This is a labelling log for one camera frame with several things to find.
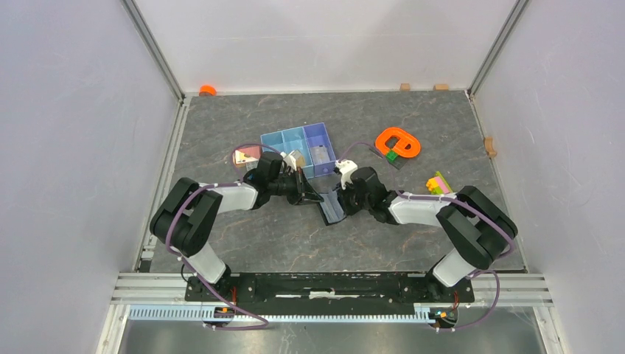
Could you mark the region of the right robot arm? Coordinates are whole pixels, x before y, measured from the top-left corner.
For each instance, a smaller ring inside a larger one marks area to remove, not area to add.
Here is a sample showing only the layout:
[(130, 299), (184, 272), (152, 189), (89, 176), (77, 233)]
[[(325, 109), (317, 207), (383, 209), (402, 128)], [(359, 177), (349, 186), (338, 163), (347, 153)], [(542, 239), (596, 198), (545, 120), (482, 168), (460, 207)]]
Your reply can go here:
[(365, 210), (380, 223), (422, 224), (445, 232), (453, 249), (428, 272), (425, 289), (431, 299), (446, 300), (462, 279), (514, 251), (515, 223), (477, 187), (419, 195), (387, 189), (375, 169), (352, 161), (337, 163), (335, 172), (341, 177), (336, 192), (345, 216)]

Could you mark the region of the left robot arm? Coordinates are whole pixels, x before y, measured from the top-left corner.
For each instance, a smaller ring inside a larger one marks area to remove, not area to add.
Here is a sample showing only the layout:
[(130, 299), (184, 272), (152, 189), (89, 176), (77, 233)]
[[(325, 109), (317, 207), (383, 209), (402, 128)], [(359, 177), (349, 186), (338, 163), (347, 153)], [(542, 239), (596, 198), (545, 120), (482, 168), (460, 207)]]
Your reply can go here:
[(207, 295), (223, 300), (231, 293), (231, 280), (224, 276), (228, 266), (209, 245), (214, 222), (226, 212), (258, 209), (273, 196), (296, 206), (323, 201), (300, 167), (289, 167), (281, 154), (266, 151), (242, 181), (201, 184), (180, 178), (150, 220), (149, 231), (205, 279)]

